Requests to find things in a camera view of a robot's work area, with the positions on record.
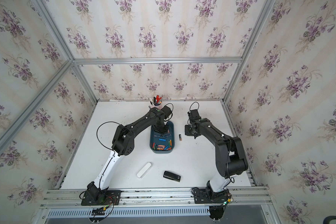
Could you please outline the teal plastic storage box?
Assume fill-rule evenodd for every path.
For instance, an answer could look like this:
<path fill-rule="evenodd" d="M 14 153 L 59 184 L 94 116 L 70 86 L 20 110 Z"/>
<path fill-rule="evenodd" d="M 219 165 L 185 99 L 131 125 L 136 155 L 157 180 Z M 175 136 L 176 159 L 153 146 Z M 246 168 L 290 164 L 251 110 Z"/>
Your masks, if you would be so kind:
<path fill-rule="evenodd" d="M 170 153 L 175 147 L 174 123 L 168 121 L 166 126 L 168 130 L 164 134 L 156 132 L 151 126 L 149 146 L 155 153 Z"/>

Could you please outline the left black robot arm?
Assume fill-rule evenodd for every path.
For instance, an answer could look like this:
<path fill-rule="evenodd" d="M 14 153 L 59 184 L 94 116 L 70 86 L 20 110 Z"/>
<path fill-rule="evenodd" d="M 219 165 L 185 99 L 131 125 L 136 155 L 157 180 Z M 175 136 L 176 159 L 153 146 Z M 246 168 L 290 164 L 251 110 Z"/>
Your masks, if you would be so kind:
<path fill-rule="evenodd" d="M 172 109 L 164 106 L 159 109 L 152 107 L 141 118 L 128 125 L 118 125 L 112 140 L 110 156 L 97 178 L 87 186 L 87 193 L 99 197 L 109 188 L 111 180 L 121 161 L 134 150 L 135 138 L 145 129 L 153 127 L 154 131 L 165 134 L 168 132 L 168 121 L 173 116 Z"/>

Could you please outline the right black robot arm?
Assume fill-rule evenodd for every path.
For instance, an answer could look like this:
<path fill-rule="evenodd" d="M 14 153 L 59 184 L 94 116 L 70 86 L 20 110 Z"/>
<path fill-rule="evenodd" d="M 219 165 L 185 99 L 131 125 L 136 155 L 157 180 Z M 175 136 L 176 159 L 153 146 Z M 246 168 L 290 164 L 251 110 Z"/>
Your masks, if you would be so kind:
<path fill-rule="evenodd" d="M 220 193 L 232 183 L 235 175 L 240 175 L 248 169 L 242 140 L 220 131 L 209 119 L 202 118 L 197 109 L 188 111 L 188 118 L 185 135 L 194 138 L 203 136 L 215 147 L 217 173 L 208 181 L 207 188 L 212 193 Z"/>

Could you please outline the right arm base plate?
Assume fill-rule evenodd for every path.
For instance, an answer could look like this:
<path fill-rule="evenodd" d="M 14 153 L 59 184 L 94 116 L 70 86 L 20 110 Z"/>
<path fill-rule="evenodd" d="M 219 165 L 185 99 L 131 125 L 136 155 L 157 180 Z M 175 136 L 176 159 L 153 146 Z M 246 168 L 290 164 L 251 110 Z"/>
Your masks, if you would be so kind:
<path fill-rule="evenodd" d="M 191 189 L 191 193 L 195 204 L 217 203 L 227 205 L 232 201 L 231 193 L 228 189 L 223 189 L 223 191 L 220 192 L 214 192 L 209 187 L 206 187 L 205 189 L 194 187 Z"/>

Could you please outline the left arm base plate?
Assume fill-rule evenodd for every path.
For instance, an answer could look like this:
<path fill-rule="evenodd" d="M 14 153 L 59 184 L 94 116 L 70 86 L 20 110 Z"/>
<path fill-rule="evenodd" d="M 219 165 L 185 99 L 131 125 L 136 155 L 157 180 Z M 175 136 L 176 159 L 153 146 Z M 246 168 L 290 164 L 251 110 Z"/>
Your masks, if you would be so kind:
<path fill-rule="evenodd" d="M 99 205 L 118 205 L 120 201 L 120 190 L 105 190 L 98 194 L 97 197 L 92 197 L 87 191 L 79 195 L 82 206 L 99 206 Z"/>

